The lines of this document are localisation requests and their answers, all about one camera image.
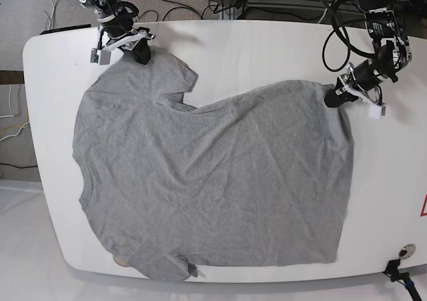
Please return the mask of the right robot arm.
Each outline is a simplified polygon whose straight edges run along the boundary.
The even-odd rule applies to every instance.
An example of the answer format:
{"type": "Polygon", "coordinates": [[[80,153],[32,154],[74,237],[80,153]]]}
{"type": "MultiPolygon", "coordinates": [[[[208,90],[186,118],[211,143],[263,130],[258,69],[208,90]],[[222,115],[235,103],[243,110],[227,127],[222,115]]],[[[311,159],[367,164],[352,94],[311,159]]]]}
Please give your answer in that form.
{"type": "Polygon", "coordinates": [[[147,64],[151,59],[148,41],[155,38],[146,27],[134,27],[139,9],[123,0],[76,0],[85,8],[95,12],[99,27],[97,46],[91,50],[91,63],[108,65],[111,52],[120,49],[130,52],[140,64],[147,64]]]}

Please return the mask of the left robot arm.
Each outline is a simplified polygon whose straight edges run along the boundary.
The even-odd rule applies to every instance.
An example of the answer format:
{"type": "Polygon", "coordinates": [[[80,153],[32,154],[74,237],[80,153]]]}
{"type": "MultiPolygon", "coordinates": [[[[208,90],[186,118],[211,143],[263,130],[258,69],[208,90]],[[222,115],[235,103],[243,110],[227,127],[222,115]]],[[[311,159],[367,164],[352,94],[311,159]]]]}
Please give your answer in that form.
{"type": "Polygon", "coordinates": [[[346,46],[346,60],[337,69],[326,65],[326,69],[337,73],[343,69],[347,73],[339,76],[335,86],[326,93],[324,102],[328,107],[338,108],[347,102],[362,100],[368,103],[380,116],[385,114],[386,104],[380,84],[390,79],[396,83],[397,73],[412,60],[410,43],[405,31],[399,26],[391,6],[397,0],[335,0],[327,4],[320,0],[331,15],[333,31],[328,36],[337,35],[346,46]],[[364,52],[350,42],[345,22],[338,15],[340,5],[355,1],[364,14],[364,23],[372,40],[374,51],[364,52]]]}

